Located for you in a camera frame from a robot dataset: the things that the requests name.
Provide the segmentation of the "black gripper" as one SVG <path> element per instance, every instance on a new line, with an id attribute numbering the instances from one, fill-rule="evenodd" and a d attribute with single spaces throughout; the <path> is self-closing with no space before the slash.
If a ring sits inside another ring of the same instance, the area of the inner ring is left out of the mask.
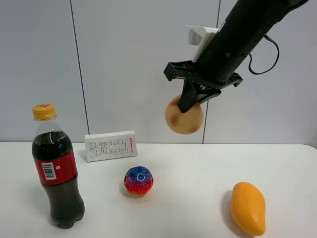
<path id="1" fill-rule="evenodd" d="M 177 104 L 181 113 L 219 96 L 220 89 L 237 87 L 243 79 L 235 70 L 242 61 L 243 42 L 216 34 L 196 62 L 169 62 L 164 70 L 166 78 L 185 79 Z M 201 89 L 195 82 L 209 87 Z"/>

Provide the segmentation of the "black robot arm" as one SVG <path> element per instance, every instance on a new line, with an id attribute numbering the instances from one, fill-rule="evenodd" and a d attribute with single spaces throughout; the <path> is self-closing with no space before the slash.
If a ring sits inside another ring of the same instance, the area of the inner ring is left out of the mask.
<path id="1" fill-rule="evenodd" d="M 178 102 L 182 113 L 217 97 L 242 77 L 235 72 L 268 31 L 304 0 L 239 0 L 219 28 L 190 26 L 189 44 L 197 51 L 189 61 L 170 62 L 166 78 L 183 79 Z"/>

